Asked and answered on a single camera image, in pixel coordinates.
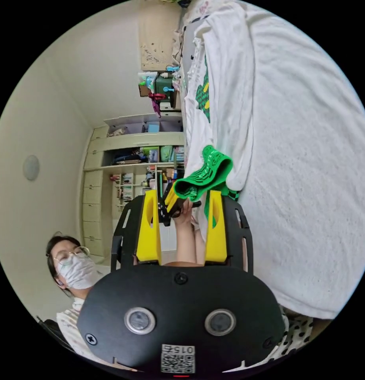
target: green cloth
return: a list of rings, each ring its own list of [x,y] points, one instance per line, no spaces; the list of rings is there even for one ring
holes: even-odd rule
[[[181,199],[189,198],[192,202],[197,202],[204,192],[208,192],[204,207],[205,216],[208,218],[210,190],[220,191],[223,196],[234,200],[238,200],[239,191],[232,191],[226,186],[226,178],[233,168],[230,157],[207,145],[202,151],[202,158],[204,164],[201,169],[175,182],[175,193]]]

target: qr code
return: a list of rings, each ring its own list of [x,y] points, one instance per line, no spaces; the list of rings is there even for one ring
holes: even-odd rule
[[[161,367],[162,372],[166,373],[194,373],[194,348],[163,345]]]

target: cabinet drawer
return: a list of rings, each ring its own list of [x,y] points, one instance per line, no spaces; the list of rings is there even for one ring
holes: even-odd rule
[[[103,152],[87,153],[84,169],[94,169],[102,166]]]
[[[102,240],[86,237],[85,246],[89,249],[91,255],[103,256]]]
[[[99,222],[83,222],[84,237],[91,239],[102,239],[101,224]]]
[[[98,154],[104,150],[133,148],[137,146],[184,145],[183,132],[133,133],[93,140],[87,149],[88,154]]]
[[[101,205],[92,203],[84,203],[82,205],[82,220],[84,222],[100,222],[101,221]]]
[[[104,127],[94,128],[94,132],[91,135],[90,140],[96,140],[96,139],[104,139],[107,137],[108,132],[108,125],[105,125]]]
[[[102,186],[102,170],[87,171],[85,173],[84,187]]]
[[[99,204],[101,203],[101,188],[100,187],[84,187],[82,195],[82,203]]]

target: white t-shirt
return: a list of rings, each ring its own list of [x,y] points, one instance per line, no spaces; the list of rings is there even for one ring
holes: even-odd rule
[[[77,320],[78,320],[78,317],[80,316],[80,310],[83,304],[84,304],[83,299],[75,298],[72,309],[68,309],[62,313],[56,314],[57,324],[59,325],[59,328],[64,338],[72,347],[72,349],[77,354],[87,359],[93,360],[97,363],[105,364],[110,367],[126,369],[129,371],[136,371],[135,369],[131,369],[119,363],[108,363],[92,354],[92,352],[89,350],[89,347],[87,346],[85,340],[82,338],[77,328]]]

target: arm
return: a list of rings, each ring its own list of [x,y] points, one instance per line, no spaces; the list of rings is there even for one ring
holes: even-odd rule
[[[187,199],[181,209],[181,214],[174,218],[177,239],[177,261],[197,263],[196,240],[191,224],[193,203]]]
[[[192,225],[189,223],[176,224],[177,261],[197,262],[196,240]]]

